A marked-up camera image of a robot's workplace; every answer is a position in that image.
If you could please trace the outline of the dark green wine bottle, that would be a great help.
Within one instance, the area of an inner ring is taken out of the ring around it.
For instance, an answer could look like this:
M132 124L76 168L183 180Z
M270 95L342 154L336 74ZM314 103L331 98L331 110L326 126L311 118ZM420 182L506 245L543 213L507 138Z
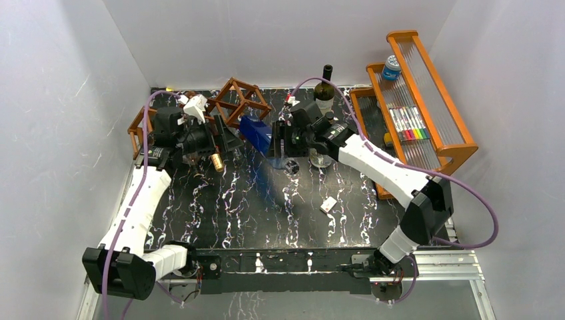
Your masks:
M325 65L322 70L322 78L330 81L332 71L332 65ZM314 101L323 115L332 111L335 95L334 87L326 81L321 81L314 88Z

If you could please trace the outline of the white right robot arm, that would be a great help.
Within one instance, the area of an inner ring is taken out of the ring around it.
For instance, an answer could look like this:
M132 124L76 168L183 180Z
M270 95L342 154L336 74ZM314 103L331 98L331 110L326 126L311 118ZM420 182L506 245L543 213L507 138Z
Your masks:
M362 261L342 267L349 273L394 275L402 260L429 245L452 215L450 182L402 163L364 138L353 125L322 114L314 101L288 99L290 119L273 124L270 157L299 157L315 149L356 169L384 187L404 208L398 226Z

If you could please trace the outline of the clear glass corked bottle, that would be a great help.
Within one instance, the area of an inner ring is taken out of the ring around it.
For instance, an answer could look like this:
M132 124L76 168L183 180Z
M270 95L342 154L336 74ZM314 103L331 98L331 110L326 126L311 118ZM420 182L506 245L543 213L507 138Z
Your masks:
M309 151L309 161L312 166L327 168L332 164L332 158L328 155L331 147L327 136L334 121L334 112L329 110L322 111L323 117L317 119L311 126L312 148Z

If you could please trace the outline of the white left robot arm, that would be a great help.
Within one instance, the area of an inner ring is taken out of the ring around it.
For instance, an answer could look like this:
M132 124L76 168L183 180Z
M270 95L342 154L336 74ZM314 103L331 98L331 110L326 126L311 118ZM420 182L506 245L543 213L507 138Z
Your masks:
M163 277L193 277L202 274L205 265L186 242L145 251L149 227L173 170L185 155L216 157L242 142L224 117L188 105L143 108L129 133L136 145L130 185L109 230L96 247L86 248L82 264L96 293L145 300Z

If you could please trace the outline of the gold-capped red wine bottle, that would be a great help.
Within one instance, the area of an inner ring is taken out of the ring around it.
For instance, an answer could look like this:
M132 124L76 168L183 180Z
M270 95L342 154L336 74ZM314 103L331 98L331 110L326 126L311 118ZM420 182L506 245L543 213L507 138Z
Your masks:
M209 160L213 164L216 172L223 172L225 170L225 164L219 151L216 151L215 153L210 155Z

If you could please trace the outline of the blue labelled plastic bottle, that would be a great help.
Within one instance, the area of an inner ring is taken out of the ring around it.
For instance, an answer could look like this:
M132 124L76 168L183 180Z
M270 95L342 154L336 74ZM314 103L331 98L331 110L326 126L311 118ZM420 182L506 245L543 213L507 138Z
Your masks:
M282 170L289 175L298 173L300 165L294 158L267 156L271 146L272 128L258 117L243 115L240 120L239 131L273 169Z

